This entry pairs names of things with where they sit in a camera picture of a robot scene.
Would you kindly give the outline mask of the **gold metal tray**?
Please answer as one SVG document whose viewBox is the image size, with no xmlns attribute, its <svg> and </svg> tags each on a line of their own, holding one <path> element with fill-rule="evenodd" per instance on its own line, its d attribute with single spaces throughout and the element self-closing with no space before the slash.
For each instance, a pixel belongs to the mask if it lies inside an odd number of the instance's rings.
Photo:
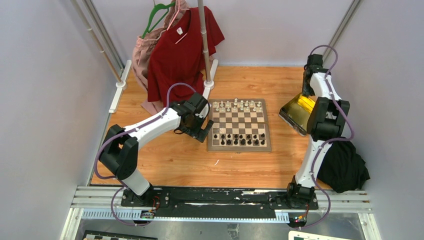
<svg viewBox="0 0 424 240">
<path fill-rule="evenodd" d="M 299 135 L 305 137 L 307 135 L 307 123 L 315 103 L 313 98 L 299 93 L 280 108 L 278 115 Z"/>
</svg>

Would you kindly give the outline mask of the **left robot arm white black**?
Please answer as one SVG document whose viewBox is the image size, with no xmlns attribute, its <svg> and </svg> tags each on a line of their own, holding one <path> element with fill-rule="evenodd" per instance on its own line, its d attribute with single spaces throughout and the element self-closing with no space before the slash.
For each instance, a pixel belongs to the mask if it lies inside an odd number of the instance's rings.
<svg viewBox="0 0 424 240">
<path fill-rule="evenodd" d="M 139 150 L 169 131 L 204 142 L 213 121 L 204 124 L 206 117 L 201 116 L 201 112 L 209 107 L 207 99 L 195 92 L 189 100 L 170 103 L 139 123 L 127 127 L 115 124 L 109 128 L 97 160 L 132 191 L 135 202 L 142 207 L 149 206 L 153 201 L 153 186 L 138 170 Z"/>
</svg>

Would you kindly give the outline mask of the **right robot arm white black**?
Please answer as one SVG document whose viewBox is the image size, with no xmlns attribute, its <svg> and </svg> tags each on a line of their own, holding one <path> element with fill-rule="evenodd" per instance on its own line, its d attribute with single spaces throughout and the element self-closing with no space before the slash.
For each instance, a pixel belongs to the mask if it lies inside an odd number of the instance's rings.
<svg viewBox="0 0 424 240">
<path fill-rule="evenodd" d="M 304 66 L 302 91 L 281 107 L 279 116 L 301 136 L 308 147 L 300 169 L 288 184 L 286 204 L 292 209 L 313 202 L 318 171 L 332 141 L 341 138 L 350 103 L 342 100 L 332 84 L 323 56 L 311 53 Z"/>
</svg>

